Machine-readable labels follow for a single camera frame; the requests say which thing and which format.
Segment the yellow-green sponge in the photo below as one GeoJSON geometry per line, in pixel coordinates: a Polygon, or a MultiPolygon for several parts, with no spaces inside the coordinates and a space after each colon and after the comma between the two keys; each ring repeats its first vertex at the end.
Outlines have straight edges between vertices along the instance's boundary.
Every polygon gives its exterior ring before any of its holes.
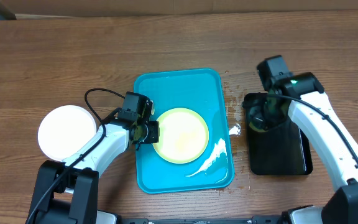
{"type": "Polygon", "coordinates": [[[264,128],[261,127],[257,127],[253,122],[249,123],[249,127],[251,130],[258,132],[258,133],[265,133],[266,130],[264,128]]]}

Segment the yellow-green plastic plate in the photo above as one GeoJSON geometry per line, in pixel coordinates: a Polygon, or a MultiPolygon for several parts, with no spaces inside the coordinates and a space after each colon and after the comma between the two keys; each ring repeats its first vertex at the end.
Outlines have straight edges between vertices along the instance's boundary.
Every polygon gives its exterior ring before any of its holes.
{"type": "Polygon", "coordinates": [[[174,108],[158,118],[159,137],[155,152],[174,164],[186,164],[204,153],[209,141],[206,121],[195,111],[174,108]]]}

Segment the white plate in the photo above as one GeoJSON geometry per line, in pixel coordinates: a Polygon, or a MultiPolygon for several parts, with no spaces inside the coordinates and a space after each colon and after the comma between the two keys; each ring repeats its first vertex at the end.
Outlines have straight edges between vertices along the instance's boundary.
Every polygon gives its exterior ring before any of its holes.
{"type": "Polygon", "coordinates": [[[62,161],[79,151],[96,132],[96,121],[88,111],[80,106],[64,105],[45,116],[37,139],[48,158],[62,161]]]}

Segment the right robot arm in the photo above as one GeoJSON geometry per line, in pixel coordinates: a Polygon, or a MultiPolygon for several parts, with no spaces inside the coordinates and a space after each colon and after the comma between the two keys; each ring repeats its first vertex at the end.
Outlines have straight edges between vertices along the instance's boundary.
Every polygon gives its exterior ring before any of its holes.
{"type": "Polygon", "coordinates": [[[323,207],[282,214],[282,223],[358,223],[358,144],[334,112],[324,87],[310,72],[261,75],[265,91],[244,98],[249,127],[265,136],[286,120],[298,126],[318,154],[334,195],[323,207]]]}

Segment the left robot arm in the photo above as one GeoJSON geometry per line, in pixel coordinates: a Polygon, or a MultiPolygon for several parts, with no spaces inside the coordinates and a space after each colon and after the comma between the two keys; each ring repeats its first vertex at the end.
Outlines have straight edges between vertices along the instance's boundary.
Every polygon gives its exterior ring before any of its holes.
{"type": "Polygon", "coordinates": [[[98,210],[99,178],[132,144],[157,142],[154,107],[124,118],[129,108],[116,108],[100,126],[84,108],[65,105],[42,120],[38,142],[48,156],[39,168],[27,223],[116,223],[117,216],[98,210]]]}

